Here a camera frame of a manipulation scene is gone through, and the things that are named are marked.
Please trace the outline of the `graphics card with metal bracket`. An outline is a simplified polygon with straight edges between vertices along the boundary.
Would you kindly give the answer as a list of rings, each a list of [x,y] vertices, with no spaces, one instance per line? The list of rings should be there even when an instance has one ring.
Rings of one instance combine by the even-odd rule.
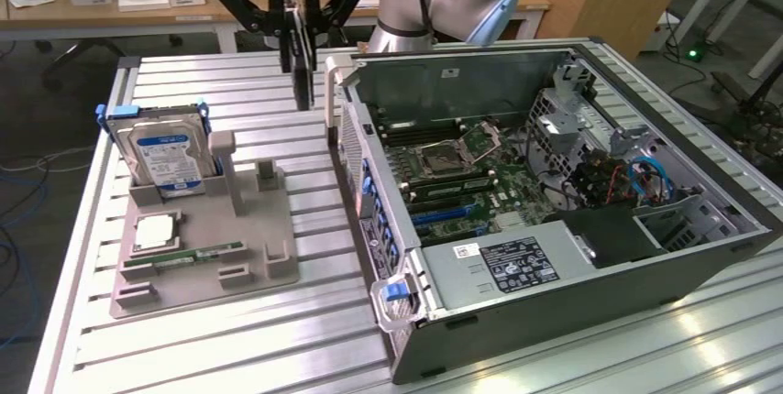
[[[309,111],[314,106],[313,73],[317,68],[305,3],[305,0],[283,0],[285,30],[281,37],[282,66],[291,75],[298,111]]]

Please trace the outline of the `black office chair base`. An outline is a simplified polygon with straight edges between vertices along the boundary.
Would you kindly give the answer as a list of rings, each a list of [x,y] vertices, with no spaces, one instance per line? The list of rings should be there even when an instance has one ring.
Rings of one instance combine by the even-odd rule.
[[[95,78],[91,75],[94,65],[74,64],[94,49],[104,50],[115,59],[127,57],[126,52],[111,38],[78,39],[40,73],[40,84],[47,92],[59,93],[66,87],[76,88]]]

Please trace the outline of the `installed RAM stick white label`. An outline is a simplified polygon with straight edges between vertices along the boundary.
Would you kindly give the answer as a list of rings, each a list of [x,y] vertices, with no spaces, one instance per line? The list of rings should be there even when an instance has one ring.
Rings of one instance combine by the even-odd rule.
[[[460,125],[453,121],[434,121],[425,123],[405,122],[392,123],[384,126],[384,132],[388,135],[406,133],[452,133],[460,131]]]

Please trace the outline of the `long wooden desk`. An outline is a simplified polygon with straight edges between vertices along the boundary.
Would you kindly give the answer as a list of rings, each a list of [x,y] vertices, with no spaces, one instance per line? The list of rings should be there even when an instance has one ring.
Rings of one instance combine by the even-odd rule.
[[[218,0],[205,5],[122,12],[116,0],[110,5],[72,5],[71,0],[16,8],[0,0],[0,40],[52,40],[115,38],[187,33],[215,34],[221,53],[237,53],[235,34],[245,30]],[[513,39],[536,36],[548,0],[519,0],[511,29]],[[374,26],[378,0],[356,9],[345,26]]]

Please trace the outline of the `hard disk in blue caddy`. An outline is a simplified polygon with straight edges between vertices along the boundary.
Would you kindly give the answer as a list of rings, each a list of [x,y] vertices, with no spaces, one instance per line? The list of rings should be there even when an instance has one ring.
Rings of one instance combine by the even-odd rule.
[[[203,194],[205,179],[219,173],[209,150],[209,112],[202,101],[95,108],[96,123],[120,150],[134,184],[152,186],[164,199]]]

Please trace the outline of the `installed RAM stick green label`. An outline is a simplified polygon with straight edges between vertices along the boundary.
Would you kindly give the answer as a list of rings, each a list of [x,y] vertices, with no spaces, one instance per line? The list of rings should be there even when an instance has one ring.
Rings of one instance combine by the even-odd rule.
[[[404,195],[412,202],[424,202],[449,196],[492,191],[499,180],[490,176],[445,179],[430,183],[410,183]]]

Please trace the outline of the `silver metal disk bay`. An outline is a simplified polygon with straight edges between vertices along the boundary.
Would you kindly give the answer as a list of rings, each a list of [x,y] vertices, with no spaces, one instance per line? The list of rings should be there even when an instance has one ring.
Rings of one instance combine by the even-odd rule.
[[[588,100],[596,77],[580,63],[559,66],[553,83],[539,91],[529,110],[532,161],[568,176],[599,150],[625,158],[649,137],[648,125],[621,126]]]

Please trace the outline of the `grey plastic parts rack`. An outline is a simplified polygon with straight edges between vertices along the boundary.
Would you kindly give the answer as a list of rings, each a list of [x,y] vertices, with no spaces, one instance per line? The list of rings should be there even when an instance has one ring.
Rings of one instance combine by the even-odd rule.
[[[273,159],[259,159],[253,170],[235,170],[237,142],[230,131],[210,134],[209,148],[222,172],[205,179],[203,194],[163,199],[152,198],[146,187],[131,189],[110,294],[108,313],[115,319],[281,287],[299,279],[283,170]],[[174,218],[174,236],[166,246],[139,249],[138,221],[154,215]],[[233,242],[245,247],[209,262],[174,268],[123,266],[128,259]]]

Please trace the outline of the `green motherboard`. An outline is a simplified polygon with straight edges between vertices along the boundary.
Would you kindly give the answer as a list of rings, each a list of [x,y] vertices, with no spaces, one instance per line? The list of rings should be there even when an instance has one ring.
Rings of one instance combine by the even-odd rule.
[[[555,211],[553,204],[540,187],[539,178],[525,164],[523,146],[515,142],[519,130],[504,128],[501,120],[492,116],[450,120],[460,125],[458,132],[388,135],[384,132],[384,126],[388,124],[381,125],[381,145],[409,216],[470,203],[476,203],[481,207],[466,218],[436,224],[413,225],[422,246],[436,246],[460,239],[501,232],[494,221],[499,213],[521,212],[525,215],[527,226],[531,226],[539,224]],[[444,174],[426,172],[417,150],[425,146],[450,142],[460,153],[460,138],[482,121],[493,123],[500,131],[500,148],[474,165],[460,154],[464,169],[457,172]],[[490,176],[499,180],[492,191],[449,196],[424,202],[412,202],[404,195],[410,183],[430,183],[445,179],[480,176]]]

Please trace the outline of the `silver CPU chip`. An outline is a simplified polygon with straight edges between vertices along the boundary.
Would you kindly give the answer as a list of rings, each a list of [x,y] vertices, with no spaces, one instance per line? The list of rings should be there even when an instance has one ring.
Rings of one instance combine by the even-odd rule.
[[[166,246],[174,236],[174,218],[170,215],[154,215],[138,221],[135,246],[152,249]]]

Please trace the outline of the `blue expansion slot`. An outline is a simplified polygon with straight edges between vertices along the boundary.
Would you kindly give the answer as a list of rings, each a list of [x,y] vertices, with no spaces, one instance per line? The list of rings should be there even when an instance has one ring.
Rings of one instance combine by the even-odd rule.
[[[460,205],[453,208],[417,213],[410,216],[413,225],[428,225],[462,219],[472,216],[481,207],[476,203]]]

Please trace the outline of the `white box with red button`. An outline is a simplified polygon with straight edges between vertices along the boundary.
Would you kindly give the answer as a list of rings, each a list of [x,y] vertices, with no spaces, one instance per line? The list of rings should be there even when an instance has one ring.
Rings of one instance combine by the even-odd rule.
[[[667,40],[679,28],[680,19],[666,11],[660,15],[660,19],[653,28],[653,32],[645,44],[645,51],[658,52],[664,47]]]

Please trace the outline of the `grey power supply unit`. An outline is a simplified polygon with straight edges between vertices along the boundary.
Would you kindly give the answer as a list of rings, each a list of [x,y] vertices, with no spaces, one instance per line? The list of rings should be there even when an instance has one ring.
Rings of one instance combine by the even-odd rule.
[[[597,270],[561,221],[426,247],[424,258],[450,311],[547,290]]]

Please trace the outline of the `blue case latch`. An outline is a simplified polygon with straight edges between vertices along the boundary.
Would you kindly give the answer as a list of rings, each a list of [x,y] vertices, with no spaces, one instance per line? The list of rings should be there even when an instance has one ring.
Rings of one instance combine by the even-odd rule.
[[[381,296],[384,302],[406,301],[410,297],[409,286],[405,281],[392,282],[384,285]]]

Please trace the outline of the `black floor stand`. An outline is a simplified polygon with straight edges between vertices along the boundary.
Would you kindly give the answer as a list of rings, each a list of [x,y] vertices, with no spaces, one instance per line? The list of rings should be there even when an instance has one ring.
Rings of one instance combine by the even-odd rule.
[[[758,65],[766,64],[766,78],[758,89],[748,93],[726,72],[714,73],[714,87],[734,99],[728,110],[719,115],[731,142],[746,151],[783,163],[783,102],[774,104],[767,95],[783,76],[783,35],[764,54]]]

